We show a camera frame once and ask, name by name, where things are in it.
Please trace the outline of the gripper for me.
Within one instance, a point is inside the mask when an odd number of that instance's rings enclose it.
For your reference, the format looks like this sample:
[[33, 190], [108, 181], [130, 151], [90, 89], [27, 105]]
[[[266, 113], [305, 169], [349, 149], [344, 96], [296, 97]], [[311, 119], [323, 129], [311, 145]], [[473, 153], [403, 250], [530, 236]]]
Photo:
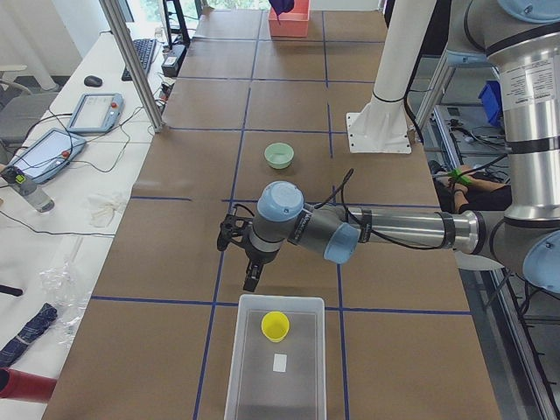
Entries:
[[254, 292], [259, 284], [264, 264], [271, 263], [280, 249], [280, 242], [268, 242], [255, 235], [246, 235], [242, 244], [248, 257], [243, 290]]

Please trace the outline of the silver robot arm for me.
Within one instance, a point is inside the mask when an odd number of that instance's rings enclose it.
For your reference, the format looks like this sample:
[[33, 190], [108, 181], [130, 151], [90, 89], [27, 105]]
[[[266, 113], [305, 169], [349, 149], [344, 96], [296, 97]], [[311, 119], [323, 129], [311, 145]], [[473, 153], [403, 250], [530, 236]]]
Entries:
[[533, 285], [559, 289], [559, 4], [456, 1], [449, 39], [497, 67], [512, 203], [502, 212], [373, 212], [310, 206], [293, 184], [265, 187], [244, 233], [244, 289], [253, 291], [284, 242], [344, 263], [362, 242], [456, 249], [495, 260]]

